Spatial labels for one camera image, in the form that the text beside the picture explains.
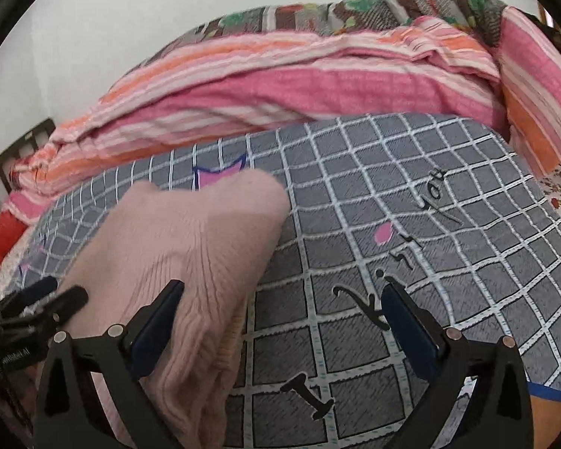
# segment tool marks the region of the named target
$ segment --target white wall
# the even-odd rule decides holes
[[[0,150],[45,115],[58,124],[85,112],[130,67],[195,25],[224,13],[298,1],[339,0],[37,0],[30,21],[0,49],[0,102],[13,103],[0,105],[12,131],[0,136]],[[537,13],[535,0],[504,1]],[[28,59],[34,66],[22,65]],[[12,74],[25,85],[11,86]]]

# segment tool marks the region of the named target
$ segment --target pink spot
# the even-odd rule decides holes
[[[388,222],[378,226],[378,229],[374,233],[376,244],[380,246],[389,243],[390,238],[392,238],[392,224]]]
[[[241,168],[243,168],[243,164],[241,162],[237,162],[235,165],[231,165],[228,169],[224,169],[220,172],[207,172],[198,169],[197,177],[200,189],[206,186],[211,186],[212,184],[216,184],[223,177],[228,177],[230,175],[236,174],[241,170]]]

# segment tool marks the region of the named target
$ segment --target ribbed knit fabric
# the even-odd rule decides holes
[[[283,187],[261,171],[245,170],[197,192],[136,183],[61,285],[88,291],[89,303],[66,326],[84,337],[127,323],[171,279],[185,283],[171,341],[142,385],[187,449],[223,446],[246,300],[289,209]],[[103,378],[94,380],[115,434],[130,444]]]

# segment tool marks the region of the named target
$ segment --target metal screw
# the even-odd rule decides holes
[[[515,339],[513,339],[511,336],[503,336],[503,344],[508,348],[514,348]]]
[[[455,329],[454,327],[448,327],[445,333],[449,339],[454,341],[459,341],[463,337],[461,331],[459,329]]]
[[[66,339],[66,332],[64,331],[58,331],[54,335],[54,342],[63,342],[65,339]]]
[[[114,324],[113,326],[110,326],[108,328],[108,335],[110,337],[118,337],[121,334],[123,334],[124,330],[125,330],[124,326],[121,326],[120,324]]]

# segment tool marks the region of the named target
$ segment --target gray checkered fabric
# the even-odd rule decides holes
[[[61,277],[135,181],[190,189],[194,166],[223,169],[242,154],[286,185],[292,211],[249,300],[226,446],[389,440],[426,385],[361,308],[379,305],[387,275],[470,339],[512,335],[530,386],[561,390],[561,217],[501,137],[454,116],[296,125],[111,169],[42,218],[10,289]],[[437,447],[472,389],[469,380]]]

